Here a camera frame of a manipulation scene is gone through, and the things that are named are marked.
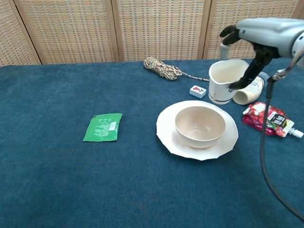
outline beige bowl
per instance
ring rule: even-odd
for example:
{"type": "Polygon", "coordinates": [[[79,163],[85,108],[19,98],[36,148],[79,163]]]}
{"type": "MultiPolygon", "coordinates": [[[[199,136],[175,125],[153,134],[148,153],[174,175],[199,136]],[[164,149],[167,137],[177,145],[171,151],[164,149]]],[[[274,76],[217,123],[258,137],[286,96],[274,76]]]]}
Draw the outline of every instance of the beige bowl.
{"type": "Polygon", "coordinates": [[[226,123],[215,110],[192,106],[179,111],[175,117],[178,137],[188,146],[206,148],[214,145],[224,133],[226,123]]]}

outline woven wall panel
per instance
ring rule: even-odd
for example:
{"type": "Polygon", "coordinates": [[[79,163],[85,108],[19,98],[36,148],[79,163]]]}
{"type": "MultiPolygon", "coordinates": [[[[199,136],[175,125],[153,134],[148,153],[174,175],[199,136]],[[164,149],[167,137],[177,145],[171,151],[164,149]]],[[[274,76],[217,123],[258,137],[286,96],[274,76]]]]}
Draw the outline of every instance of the woven wall panel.
{"type": "Polygon", "coordinates": [[[19,0],[45,63],[114,61],[105,1],[19,0]]]}
{"type": "Polygon", "coordinates": [[[7,0],[0,0],[0,67],[37,64],[7,0]]]}
{"type": "Polygon", "coordinates": [[[197,59],[204,0],[115,0],[124,60],[197,59]]]}
{"type": "MultiPolygon", "coordinates": [[[[204,50],[203,57],[208,59],[219,59],[220,44],[223,40],[219,34],[227,25],[236,24],[246,18],[291,18],[298,0],[217,0],[215,2],[215,15],[211,20],[212,29],[206,37],[208,48],[204,50]]],[[[253,56],[252,45],[243,40],[232,45],[228,55],[229,58],[253,56]]]]}

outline bottle cap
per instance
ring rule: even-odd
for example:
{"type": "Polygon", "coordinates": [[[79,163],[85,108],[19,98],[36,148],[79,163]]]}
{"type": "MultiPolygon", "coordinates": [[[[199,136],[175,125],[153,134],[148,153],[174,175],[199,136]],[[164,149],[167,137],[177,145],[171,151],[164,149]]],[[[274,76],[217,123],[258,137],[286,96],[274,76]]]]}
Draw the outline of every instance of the bottle cap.
{"type": "Polygon", "coordinates": [[[268,74],[266,74],[265,72],[260,72],[257,76],[259,76],[260,78],[263,79],[263,81],[264,81],[263,87],[266,87],[268,84],[267,80],[268,80],[268,78],[270,78],[270,76],[268,74]]]}
{"type": "Polygon", "coordinates": [[[298,131],[298,130],[294,130],[294,132],[292,133],[295,137],[298,137],[298,138],[302,138],[303,136],[303,132],[301,131],[298,131]]]}

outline black cable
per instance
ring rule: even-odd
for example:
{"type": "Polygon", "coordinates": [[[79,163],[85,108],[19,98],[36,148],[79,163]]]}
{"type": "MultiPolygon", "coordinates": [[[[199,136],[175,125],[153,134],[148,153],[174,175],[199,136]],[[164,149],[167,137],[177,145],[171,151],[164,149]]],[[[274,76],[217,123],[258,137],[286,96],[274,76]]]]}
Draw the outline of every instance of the black cable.
{"type": "Polygon", "coordinates": [[[262,129],[262,137],[261,137],[261,166],[263,170],[263,175],[265,177],[266,183],[269,186],[270,190],[272,193],[277,197],[277,199],[288,209],[290,210],[295,216],[297,216],[300,220],[304,222],[304,216],[301,215],[294,207],[292,207],[289,203],[284,200],[279,192],[274,188],[274,186],[271,183],[271,180],[268,176],[266,166],[265,166],[265,135],[266,135],[266,122],[267,122],[267,114],[268,114],[268,108],[270,105],[270,100],[272,98],[272,92],[273,92],[273,86],[274,86],[274,80],[270,78],[268,80],[268,85],[267,85],[267,95],[266,95],[266,108],[265,108],[265,113],[264,113],[264,120],[263,120],[263,129],[262,129]]]}

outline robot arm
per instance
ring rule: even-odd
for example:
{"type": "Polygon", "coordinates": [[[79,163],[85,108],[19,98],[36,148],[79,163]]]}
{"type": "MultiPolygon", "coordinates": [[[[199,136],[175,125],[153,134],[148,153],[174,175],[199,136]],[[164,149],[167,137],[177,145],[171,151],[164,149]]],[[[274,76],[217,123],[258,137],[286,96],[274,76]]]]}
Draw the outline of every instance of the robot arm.
{"type": "MultiPolygon", "coordinates": [[[[220,34],[224,46],[240,39],[253,45],[256,53],[244,76],[231,84],[231,89],[242,89],[249,85],[273,58],[293,58],[304,47],[304,20],[281,18],[244,19],[236,25],[224,28],[220,34]]],[[[298,66],[304,68],[304,59],[298,66]]]]}

